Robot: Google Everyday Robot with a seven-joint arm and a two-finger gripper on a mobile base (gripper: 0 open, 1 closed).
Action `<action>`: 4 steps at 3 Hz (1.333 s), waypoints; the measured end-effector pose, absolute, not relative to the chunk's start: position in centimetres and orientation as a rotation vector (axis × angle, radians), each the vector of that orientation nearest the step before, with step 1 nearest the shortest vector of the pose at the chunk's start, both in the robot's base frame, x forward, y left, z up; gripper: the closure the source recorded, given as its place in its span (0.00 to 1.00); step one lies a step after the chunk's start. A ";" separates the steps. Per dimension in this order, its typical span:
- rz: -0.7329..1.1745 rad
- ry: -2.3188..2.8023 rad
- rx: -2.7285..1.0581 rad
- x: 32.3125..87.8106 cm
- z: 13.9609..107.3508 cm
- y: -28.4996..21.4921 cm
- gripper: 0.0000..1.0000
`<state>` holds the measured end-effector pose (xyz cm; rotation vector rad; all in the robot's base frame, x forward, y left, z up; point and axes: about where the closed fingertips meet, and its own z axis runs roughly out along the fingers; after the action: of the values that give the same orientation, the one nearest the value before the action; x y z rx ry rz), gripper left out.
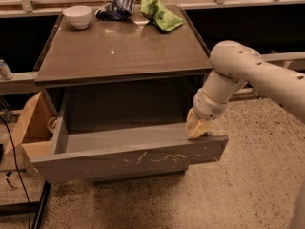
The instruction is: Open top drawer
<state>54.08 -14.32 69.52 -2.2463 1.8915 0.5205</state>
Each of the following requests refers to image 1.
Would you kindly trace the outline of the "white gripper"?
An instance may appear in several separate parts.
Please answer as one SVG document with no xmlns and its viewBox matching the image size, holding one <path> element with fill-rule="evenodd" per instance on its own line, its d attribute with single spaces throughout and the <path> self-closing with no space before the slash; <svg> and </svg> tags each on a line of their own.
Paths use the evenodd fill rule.
<svg viewBox="0 0 305 229">
<path fill-rule="evenodd" d="M 189 109 L 186 119 L 185 132 L 188 138 L 199 138 L 205 134 L 211 127 L 211 122 L 207 120 L 220 118 L 226 109 L 226 103 L 218 103 L 210 99 L 202 89 L 199 89 L 193 98 L 193 107 Z"/>
</svg>

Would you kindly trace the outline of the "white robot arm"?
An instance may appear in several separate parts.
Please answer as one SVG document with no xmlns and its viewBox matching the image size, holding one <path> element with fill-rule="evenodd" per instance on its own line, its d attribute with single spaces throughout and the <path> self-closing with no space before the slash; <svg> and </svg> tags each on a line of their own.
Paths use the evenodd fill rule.
<svg viewBox="0 0 305 229">
<path fill-rule="evenodd" d="M 234 41 L 216 44 L 186 134 L 232 136 L 222 167 L 222 229 L 304 229 L 304 75 Z"/>
</svg>

